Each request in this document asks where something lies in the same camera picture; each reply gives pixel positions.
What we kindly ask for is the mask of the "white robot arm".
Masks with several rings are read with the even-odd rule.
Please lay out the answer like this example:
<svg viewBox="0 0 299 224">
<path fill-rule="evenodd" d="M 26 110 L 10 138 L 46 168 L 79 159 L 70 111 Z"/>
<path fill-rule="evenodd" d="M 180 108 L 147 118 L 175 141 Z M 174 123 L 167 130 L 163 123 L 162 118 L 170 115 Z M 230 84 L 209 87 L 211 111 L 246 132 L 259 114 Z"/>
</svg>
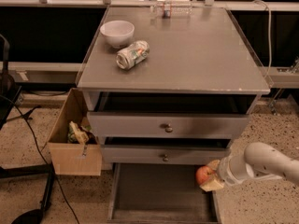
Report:
<svg viewBox="0 0 299 224">
<path fill-rule="evenodd" d="M 285 178 L 299 185 L 299 161 L 265 143 L 251 143 L 244 152 L 211 161 L 195 173 L 199 187 L 206 192 L 240 185 L 246 180 Z"/>
</svg>

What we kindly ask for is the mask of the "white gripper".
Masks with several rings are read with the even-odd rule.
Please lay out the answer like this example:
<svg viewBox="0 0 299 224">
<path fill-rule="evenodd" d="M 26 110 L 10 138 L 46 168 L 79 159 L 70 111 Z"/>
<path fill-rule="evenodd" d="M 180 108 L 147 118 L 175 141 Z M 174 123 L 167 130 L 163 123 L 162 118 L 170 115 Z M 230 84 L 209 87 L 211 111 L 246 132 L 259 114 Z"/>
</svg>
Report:
<svg viewBox="0 0 299 224">
<path fill-rule="evenodd" d="M 224 182 L 227 186 L 240 185 L 247 180 L 272 180 L 280 179 L 281 155 L 277 152 L 268 154 L 241 155 L 214 160 L 207 164 L 209 171 L 216 171 L 218 175 L 210 175 L 200 188 L 206 192 L 223 189 Z"/>
</svg>

